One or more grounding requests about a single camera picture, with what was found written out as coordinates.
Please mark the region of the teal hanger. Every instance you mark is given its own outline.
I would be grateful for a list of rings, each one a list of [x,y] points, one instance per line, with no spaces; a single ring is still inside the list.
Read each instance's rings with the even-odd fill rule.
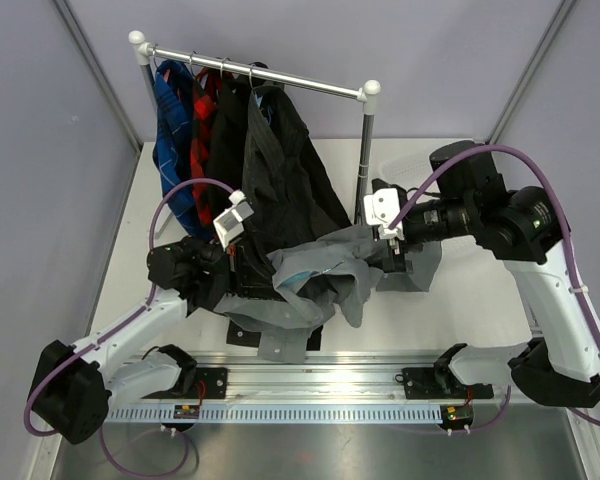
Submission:
[[[300,273],[297,273],[297,274],[287,278],[286,280],[284,280],[281,283],[281,285],[282,286],[290,286],[290,285],[294,285],[294,284],[298,284],[298,283],[307,282],[308,280],[310,280],[312,278],[325,275],[332,270],[333,270],[333,267],[326,268],[323,270],[312,270],[312,271],[300,272]]]

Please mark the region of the grey shirt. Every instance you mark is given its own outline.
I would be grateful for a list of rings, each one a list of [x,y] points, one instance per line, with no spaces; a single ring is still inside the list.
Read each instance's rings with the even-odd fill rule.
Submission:
[[[411,274],[385,273],[377,266],[380,240],[373,236],[372,229],[352,226],[325,235],[314,242],[295,247],[278,249],[267,254],[275,273],[273,288],[281,297],[292,294],[307,298],[333,291],[335,313],[340,311],[347,323],[358,328],[362,325],[364,304],[373,291],[377,292],[427,292],[442,260],[439,241],[407,245],[407,257],[413,265]],[[333,267],[329,273],[312,278],[307,282],[282,286],[287,278],[305,271],[323,270]],[[274,362],[299,364],[305,360],[296,356],[283,356]]]

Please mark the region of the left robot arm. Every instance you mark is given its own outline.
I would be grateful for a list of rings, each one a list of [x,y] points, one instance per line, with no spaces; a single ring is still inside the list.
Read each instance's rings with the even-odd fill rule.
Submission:
[[[55,340],[42,350],[23,414],[29,433],[59,434],[79,444],[129,403],[156,393],[200,394],[197,362],[180,347],[160,346],[137,362],[131,357],[195,311],[213,311],[230,294],[279,297],[274,267],[249,238],[222,246],[186,236],[151,248],[146,264],[151,288],[137,306],[95,333],[70,344]],[[49,430],[35,427],[34,416]]]

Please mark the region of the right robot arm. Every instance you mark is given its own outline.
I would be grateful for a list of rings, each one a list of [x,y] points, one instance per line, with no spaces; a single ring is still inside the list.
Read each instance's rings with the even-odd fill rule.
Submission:
[[[541,334],[510,347],[455,344],[423,373],[405,375],[405,389],[460,399],[480,386],[512,386],[543,406],[592,408],[600,402],[600,320],[566,215],[545,176],[508,189],[497,151],[471,140],[445,145],[430,155],[431,175],[414,192],[374,180],[365,220],[389,246],[383,269],[391,273],[404,269],[413,248],[472,238],[512,275]]]

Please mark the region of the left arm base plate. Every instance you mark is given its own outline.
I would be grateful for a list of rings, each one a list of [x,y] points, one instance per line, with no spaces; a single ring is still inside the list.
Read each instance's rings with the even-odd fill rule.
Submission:
[[[203,399],[223,400],[226,398],[229,371],[225,367],[199,367],[193,385],[186,391],[172,388],[146,396],[146,399],[189,399],[198,400],[199,394]]]

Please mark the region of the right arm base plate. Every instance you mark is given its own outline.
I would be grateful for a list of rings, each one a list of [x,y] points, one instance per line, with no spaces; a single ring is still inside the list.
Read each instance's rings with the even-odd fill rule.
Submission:
[[[491,385],[461,384],[447,368],[407,367],[394,376],[409,400],[486,400],[494,397]]]

